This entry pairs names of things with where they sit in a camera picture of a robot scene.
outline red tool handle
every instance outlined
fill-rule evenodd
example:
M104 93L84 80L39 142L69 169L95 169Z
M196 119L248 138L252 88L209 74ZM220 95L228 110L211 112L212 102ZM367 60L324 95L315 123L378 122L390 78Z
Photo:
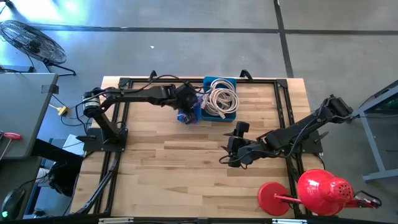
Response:
M4 133L4 137L12 140L21 140L22 136L16 133Z

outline gray metal frame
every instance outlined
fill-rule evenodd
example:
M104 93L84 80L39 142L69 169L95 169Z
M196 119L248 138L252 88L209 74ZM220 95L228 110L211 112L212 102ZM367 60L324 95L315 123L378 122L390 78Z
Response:
M361 118L363 128L365 129L365 133L366 133L366 136L368 137L368 141L371 146L374 159L376 160L376 164L379 169L379 172L364 175L363 180L365 182L370 182L372 180L398 176L398 169L386 170L386 168L384 167L383 161L382 161L380 153L379 153L379 149L377 148L377 144L374 140L374 135L372 133L371 127L368 122L368 118L366 117L366 114L371 112L373 110L373 108L377 108L378 105L380 105L384 101L386 101L389 98L392 98L394 96L398 97L398 86L391 88L389 91L387 91L387 92L381 94L380 96L376 97L375 99L365 103L358 110L356 110L352 113L353 117Z

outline red disc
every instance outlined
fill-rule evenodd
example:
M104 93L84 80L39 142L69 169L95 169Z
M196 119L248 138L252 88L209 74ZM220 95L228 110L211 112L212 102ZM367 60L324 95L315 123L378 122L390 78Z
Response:
M287 189L280 183L268 182L262 185L257 194L260 207L268 214L280 216L289 210L289 204L274 198L274 195L288 195Z

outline screwdriver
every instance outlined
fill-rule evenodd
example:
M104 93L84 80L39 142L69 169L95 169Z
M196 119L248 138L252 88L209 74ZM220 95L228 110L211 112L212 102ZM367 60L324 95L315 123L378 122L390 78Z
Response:
M4 133L3 137L10 139L10 141L8 141L6 148L2 152L2 154L0 156L0 160L2 159L2 157L7 152L8 146L10 145L12 140L21 140L22 139L22 136L20 134L16 134L16 133Z

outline electric fan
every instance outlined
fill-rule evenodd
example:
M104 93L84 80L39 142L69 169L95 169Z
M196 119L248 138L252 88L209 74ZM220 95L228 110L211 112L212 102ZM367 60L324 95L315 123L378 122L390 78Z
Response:
M67 60L65 51L41 31L21 22L8 20L0 24L0 34L16 49L28 57L40 60L46 67L56 66L71 72L59 76L76 75L75 71L60 66Z

